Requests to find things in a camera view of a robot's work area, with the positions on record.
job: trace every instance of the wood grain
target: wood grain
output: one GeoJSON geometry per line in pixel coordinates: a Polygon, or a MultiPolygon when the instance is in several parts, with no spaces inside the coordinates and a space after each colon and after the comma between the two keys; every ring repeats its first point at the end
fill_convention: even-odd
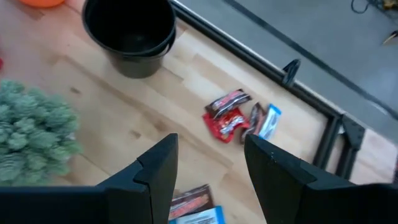
{"type": "MultiPolygon", "coordinates": [[[[224,206],[228,223],[264,223],[238,136],[215,140],[201,115],[203,107],[243,88],[254,100],[282,110],[271,142],[311,161],[326,118],[190,26],[178,21],[175,46],[152,77],[119,74],[81,24],[82,0],[53,9],[32,9],[0,1],[2,78],[63,95],[81,117],[77,139],[84,153],[72,171],[53,185],[95,185],[123,169],[168,133],[179,134],[176,192],[209,183],[224,206]]],[[[328,166],[333,172],[343,140],[328,166]]],[[[351,181],[391,182],[397,148],[367,129],[351,181]]]]}

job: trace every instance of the brown candy wrapper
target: brown candy wrapper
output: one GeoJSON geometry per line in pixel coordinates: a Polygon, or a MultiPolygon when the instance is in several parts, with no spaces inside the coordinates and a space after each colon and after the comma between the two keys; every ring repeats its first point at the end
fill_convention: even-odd
{"type": "Polygon", "coordinates": [[[205,106],[205,109],[207,113],[209,113],[210,117],[215,119],[251,99],[251,96],[243,92],[242,89],[238,89],[213,101],[209,105],[205,106]]]}
{"type": "Polygon", "coordinates": [[[192,189],[173,198],[169,220],[214,208],[208,184],[192,189]]]}
{"type": "Polygon", "coordinates": [[[259,129],[264,121],[264,117],[266,115],[266,111],[260,105],[260,103],[256,103],[250,113],[249,123],[250,127],[242,130],[242,135],[240,142],[244,144],[244,138],[248,134],[258,134],[259,129]]]}

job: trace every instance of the concrete floor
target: concrete floor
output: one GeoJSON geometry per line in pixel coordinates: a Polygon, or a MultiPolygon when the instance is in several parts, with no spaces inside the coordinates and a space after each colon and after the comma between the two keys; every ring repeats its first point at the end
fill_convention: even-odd
{"type": "MultiPolygon", "coordinates": [[[[298,81],[398,142],[398,120],[391,115],[398,112],[398,44],[381,46],[398,26],[377,9],[370,7],[358,15],[351,11],[348,0],[178,2],[278,67],[300,58],[298,81]],[[231,2],[274,27],[317,61],[260,26],[231,2]]],[[[356,0],[356,6],[361,8],[365,2],[356,0]]]]}

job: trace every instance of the orange object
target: orange object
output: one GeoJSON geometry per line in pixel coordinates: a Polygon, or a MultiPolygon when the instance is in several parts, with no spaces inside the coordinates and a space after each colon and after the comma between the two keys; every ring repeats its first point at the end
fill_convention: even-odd
{"type": "Polygon", "coordinates": [[[20,2],[33,7],[54,7],[64,1],[65,0],[20,0],[20,2]]]}

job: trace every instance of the bucket rim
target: bucket rim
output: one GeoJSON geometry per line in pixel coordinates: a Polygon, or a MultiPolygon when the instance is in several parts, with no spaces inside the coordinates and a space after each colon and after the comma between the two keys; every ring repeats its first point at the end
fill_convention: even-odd
{"type": "Polygon", "coordinates": [[[166,0],[167,5],[169,6],[169,8],[170,8],[170,10],[171,10],[172,17],[174,18],[174,22],[173,22],[173,26],[172,26],[172,28],[171,28],[171,30],[170,30],[170,34],[165,38],[165,40],[163,40],[163,41],[162,41],[160,44],[158,44],[156,47],[153,47],[153,48],[151,48],[151,49],[149,49],[149,50],[145,50],[145,51],[142,51],[142,52],[135,52],[135,53],[132,53],[132,52],[122,52],[122,51],[120,51],[120,50],[112,49],[111,47],[108,47],[108,46],[104,45],[101,41],[99,41],[96,37],[94,37],[94,35],[93,35],[92,32],[90,31],[90,28],[88,27],[88,24],[87,24],[87,22],[86,22],[86,10],[87,10],[88,1],[89,1],[89,0],[86,0],[86,1],[85,1],[84,5],[83,5],[83,9],[82,9],[82,11],[81,11],[81,17],[82,17],[82,21],[83,21],[83,27],[85,28],[86,33],[91,37],[91,39],[93,39],[99,46],[101,46],[101,47],[104,48],[105,50],[111,51],[111,52],[113,52],[113,53],[121,54],[121,55],[125,55],[125,56],[138,56],[138,57],[140,57],[140,56],[141,56],[141,57],[142,57],[142,56],[145,56],[145,55],[150,54],[150,53],[152,53],[153,51],[156,51],[157,49],[161,48],[163,45],[167,45],[168,42],[170,41],[170,39],[172,38],[172,36],[174,35],[174,32],[176,31],[176,24],[177,24],[176,14],[175,14],[174,8],[173,8],[173,6],[171,5],[171,3],[170,3],[168,0],[166,0]]]}

